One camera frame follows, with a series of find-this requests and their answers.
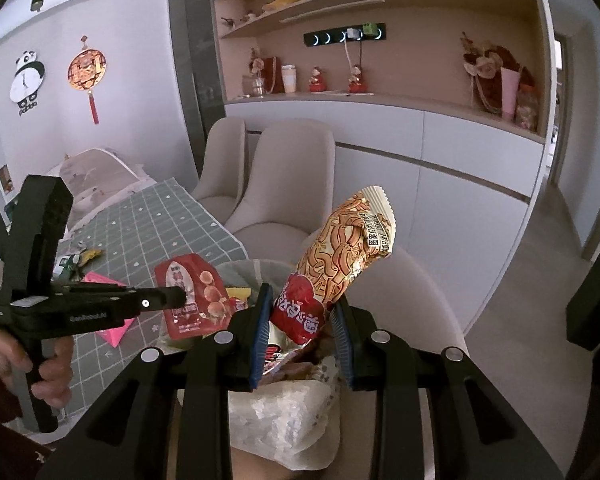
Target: human hand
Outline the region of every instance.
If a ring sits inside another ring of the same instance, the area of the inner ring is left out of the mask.
[[[71,399],[69,382],[74,375],[71,357],[74,353],[74,338],[61,337],[54,346],[55,357],[43,362],[38,371],[43,381],[31,385],[31,393],[44,400],[49,406],[62,408]],[[13,368],[30,372],[33,364],[24,348],[8,332],[0,330],[0,379],[7,386],[13,386]]]

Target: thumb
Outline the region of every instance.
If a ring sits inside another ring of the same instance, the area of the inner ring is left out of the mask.
[[[0,330],[0,361],[4,362],[6,359],[11,366],[22,370],[23,372],[30,372],[33,370],[33,363],[25,349],[18,343],[17,339],[14,338],[8,332]]]

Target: red tassel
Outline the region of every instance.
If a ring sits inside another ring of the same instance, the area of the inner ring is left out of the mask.
[[[93,100],[93,94],[89,92],[89,105],[91,106],[91,115],[93,116],[93,124],[99,124],[98,112],[96,111],[96,101]]]

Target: clock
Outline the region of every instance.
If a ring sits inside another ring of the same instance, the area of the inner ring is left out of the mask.
[[[20,115],[38,104],[38,89],[45,78],[45,66],[37,60],[33,50],[26,50],[16,60],[16,74],[9,97],[20,107]]]

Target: shelf light strip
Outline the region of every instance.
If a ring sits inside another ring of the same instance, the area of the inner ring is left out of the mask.
[[[349,9],[351,7],[359,7],[364,5],[373,5],[373,4],[384,4],[386,0],[360,0],[358,2],[349,2],[348,4],[339,4],[331,7],[324,7],[323,9],[317,10],[309,10],[308,12],[303,12],[302,14],[297,14],[292,16],[291,18],[285,18],[284,20],[280,20],[280,23],[289,23],[294,22],[295,20],[302,20],[307,16],[315,16],[316,14],[323,14],[324,12],[331,12],[332,10],[339,9]]]

